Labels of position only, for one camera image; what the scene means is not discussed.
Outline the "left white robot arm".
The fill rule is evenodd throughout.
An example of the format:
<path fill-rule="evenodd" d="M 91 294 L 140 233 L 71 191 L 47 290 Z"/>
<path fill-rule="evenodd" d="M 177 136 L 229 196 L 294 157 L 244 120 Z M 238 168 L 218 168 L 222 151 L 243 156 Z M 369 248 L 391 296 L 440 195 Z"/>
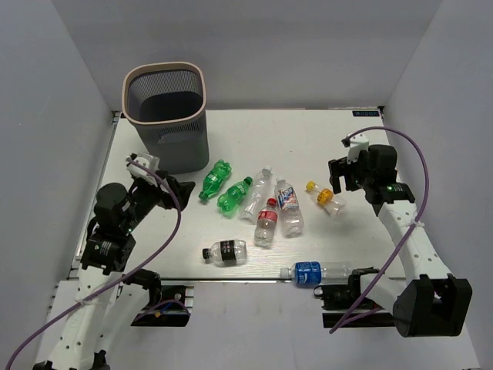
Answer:
<path fill-rule="evenodd" d="M 139 268 L 126 271 L 136 227 L 154 207 L 184 210 L 196 186 L 165 171 L 155 177 L 131 172 L 132 185 L 108 183 L 96 194 L 79 267 L 76 308 L 56 346 L 36 369 L 107 369 L 109 353 L 142 309 L 163 298 L 160 276 Z"/>

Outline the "clear bottle yellow label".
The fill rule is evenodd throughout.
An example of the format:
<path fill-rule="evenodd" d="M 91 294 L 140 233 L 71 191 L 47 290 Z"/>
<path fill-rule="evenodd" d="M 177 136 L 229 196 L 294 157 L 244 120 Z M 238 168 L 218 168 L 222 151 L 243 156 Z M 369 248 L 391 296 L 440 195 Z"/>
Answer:
<path fill-rule="evenodd" d="M 324 209 L 333 217 L 338 216 L 346 206 L 346 202 L 343 198 L 326 187 L 320 187 L 313 181 L 307 183 L 306 192 L 319 208 Z"/>

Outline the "clear bottle black label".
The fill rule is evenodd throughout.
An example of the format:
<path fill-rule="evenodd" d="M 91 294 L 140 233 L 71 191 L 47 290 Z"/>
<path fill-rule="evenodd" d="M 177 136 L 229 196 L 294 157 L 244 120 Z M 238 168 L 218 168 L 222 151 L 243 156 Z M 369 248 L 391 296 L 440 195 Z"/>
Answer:
<path fill-rule="evenodd" d="M 229 267 L 247 261 L 247 243 L 244 240 L 222 240 L 203 248 L 202 257 L 208 264 Z"/>

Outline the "green bottle bin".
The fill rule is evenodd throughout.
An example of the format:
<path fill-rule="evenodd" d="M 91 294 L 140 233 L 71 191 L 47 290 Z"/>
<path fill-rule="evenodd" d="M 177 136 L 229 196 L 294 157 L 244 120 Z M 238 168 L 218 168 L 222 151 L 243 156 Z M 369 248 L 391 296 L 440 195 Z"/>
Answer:
<path fill-rule="evenodd" d="M 203 179 L 202 190 L 199 199 L 206 203 L 214 197 L 222 188 L 224 182 L 230 177 L 232 168 L 229 162 L 218 160 L 212 170 Z"/>

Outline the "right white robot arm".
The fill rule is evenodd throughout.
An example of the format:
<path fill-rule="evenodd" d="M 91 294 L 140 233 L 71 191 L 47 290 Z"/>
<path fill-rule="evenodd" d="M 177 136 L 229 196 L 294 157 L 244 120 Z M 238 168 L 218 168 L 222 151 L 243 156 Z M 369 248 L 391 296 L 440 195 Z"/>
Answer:
<path fill-rule="evenodd" d="M 349 277 L 347 296 L 352 305 L 335 328 L 356 319 L 354 310 L 374 302 L 387 311 L 401 336 L 455 337 L 460 335 L 472 297 L 465 278 L 455 277 L 439 258 L 416 219 L 418 209 L 409 186 L 397 180 L 397 152 L 392 146 L 364 145 L 328 163 L 335 193 L 364 190 L 395 246 L 406 285 L 385 276 L 383 269 L 357 269 Z"/>

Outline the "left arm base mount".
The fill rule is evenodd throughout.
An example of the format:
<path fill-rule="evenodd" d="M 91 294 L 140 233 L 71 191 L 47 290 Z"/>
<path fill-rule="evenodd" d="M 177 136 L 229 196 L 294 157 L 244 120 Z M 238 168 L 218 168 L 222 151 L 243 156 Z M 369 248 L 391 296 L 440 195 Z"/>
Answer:
<path fill-rule="evenodd" d="M 194 286 L 163 285 L 159 303 L 148 305 L 131 324 L 145 328 L 184 328 L 193 309 Z"/>

